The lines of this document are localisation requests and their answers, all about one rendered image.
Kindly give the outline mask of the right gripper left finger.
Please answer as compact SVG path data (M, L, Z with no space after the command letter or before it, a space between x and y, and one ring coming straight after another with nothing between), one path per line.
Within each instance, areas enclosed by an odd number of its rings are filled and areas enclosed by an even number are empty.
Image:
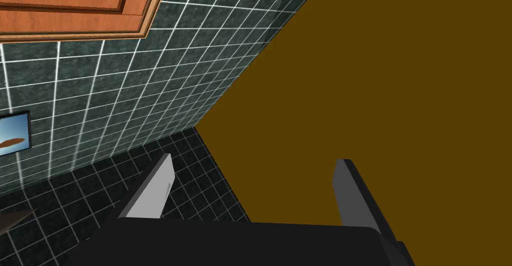
M128 197L126 205L121 208L119 218L161 217L175 181L175 170L172 156L168 153L153 163L154 165L144 172L141 183Z

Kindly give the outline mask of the blue framed wall picture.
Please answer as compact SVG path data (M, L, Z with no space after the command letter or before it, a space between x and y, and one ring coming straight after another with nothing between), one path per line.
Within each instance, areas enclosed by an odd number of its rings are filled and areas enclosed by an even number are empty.
M31 121L29 110L0 115L0 157L33 146Z

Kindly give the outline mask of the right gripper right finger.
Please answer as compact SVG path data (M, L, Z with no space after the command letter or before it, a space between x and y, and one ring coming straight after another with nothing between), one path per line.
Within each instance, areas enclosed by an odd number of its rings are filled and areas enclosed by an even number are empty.
M388 241L396 242L384 214L351 160L336 161L332 186L344 226L369 227L378 231Z

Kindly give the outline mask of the brown wooden door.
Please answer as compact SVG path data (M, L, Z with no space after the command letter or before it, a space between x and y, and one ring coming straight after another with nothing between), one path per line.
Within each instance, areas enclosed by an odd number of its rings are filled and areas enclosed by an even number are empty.
M0 43L145 38L161 0L0 0Z

